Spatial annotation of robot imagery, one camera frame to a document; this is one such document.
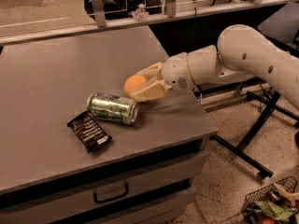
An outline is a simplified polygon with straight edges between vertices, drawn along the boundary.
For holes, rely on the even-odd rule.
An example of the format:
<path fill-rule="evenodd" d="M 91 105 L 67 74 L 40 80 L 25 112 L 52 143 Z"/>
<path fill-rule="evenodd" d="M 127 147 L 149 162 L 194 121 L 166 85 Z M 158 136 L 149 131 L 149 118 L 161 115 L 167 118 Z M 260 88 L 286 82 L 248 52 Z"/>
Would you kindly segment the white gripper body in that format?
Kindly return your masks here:
<path fill-rule="evenodd" d="M 176 91 L 191 90 L 194 86 L 189 73 L 187 55 L 187 52 L 181 52 L 172 56 L 162 67 L 163 79 Z"/>

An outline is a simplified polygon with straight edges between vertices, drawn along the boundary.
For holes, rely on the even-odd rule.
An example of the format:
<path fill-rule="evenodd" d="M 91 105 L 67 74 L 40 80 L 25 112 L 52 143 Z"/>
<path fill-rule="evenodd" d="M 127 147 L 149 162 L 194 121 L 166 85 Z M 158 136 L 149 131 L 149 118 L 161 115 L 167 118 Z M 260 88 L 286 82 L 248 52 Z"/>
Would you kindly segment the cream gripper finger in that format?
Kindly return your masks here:
<path fill-rule="evenodd" d="M 146 80 L 150 80 L 151 78 L 157 78 L 162 79 L 162 67 L 163 63 L 158 62 L 153 65 L 150 65 L 149 67 L 142 69 L 137 72 L 139 76 L 143 76 Z"/>
<path fill-rule="evenodd" d="M 172 86 L 164 80 L 149 80 L 133 88 L 129 92 L 129 96 L 139 103 L 146 102 L 165 97 L 170 89 Z"/>

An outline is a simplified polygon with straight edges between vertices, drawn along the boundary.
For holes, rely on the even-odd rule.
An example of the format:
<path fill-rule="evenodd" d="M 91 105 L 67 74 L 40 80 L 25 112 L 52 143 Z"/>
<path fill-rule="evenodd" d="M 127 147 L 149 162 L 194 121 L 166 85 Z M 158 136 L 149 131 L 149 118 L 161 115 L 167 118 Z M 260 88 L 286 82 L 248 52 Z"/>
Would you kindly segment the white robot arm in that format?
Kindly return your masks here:
<path fill-rule="evenodd" d="M 170 90 L 186 91 L 205 83 L 259 77 L 299 107 L 299 59 L 243 24 L 225 28 L 215 45 L 181 52 L 137 73 L 145 81 L 128 95 L 138 102 L 162 98 Z"/>

